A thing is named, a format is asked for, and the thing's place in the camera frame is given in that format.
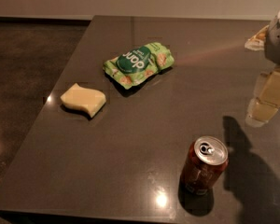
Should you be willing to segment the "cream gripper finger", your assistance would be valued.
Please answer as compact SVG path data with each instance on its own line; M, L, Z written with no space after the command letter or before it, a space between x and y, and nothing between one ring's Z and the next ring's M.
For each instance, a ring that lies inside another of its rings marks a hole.
M245 122L252 127L268 123L280 108L280 65L270 73L261 72L251 99Z
M266 25L245 42L245 48L253 51L264 50L266 34L269 26Z

